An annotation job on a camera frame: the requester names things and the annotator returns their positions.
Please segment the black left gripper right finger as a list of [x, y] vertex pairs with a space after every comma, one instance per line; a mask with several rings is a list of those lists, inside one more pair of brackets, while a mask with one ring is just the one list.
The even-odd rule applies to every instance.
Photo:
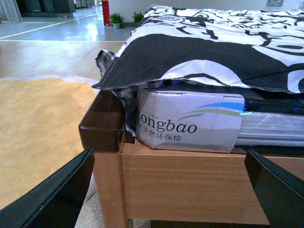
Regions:
[[254, 193], [273, 228], [304, 226], [304, 181], [254, 150], [246, 170]]

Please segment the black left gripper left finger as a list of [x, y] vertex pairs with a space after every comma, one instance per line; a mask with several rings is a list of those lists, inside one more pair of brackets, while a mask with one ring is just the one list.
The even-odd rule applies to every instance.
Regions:
[[85, 149], [0, 211], [2, 228], [73, 228], [89, 189], [93, 150]]

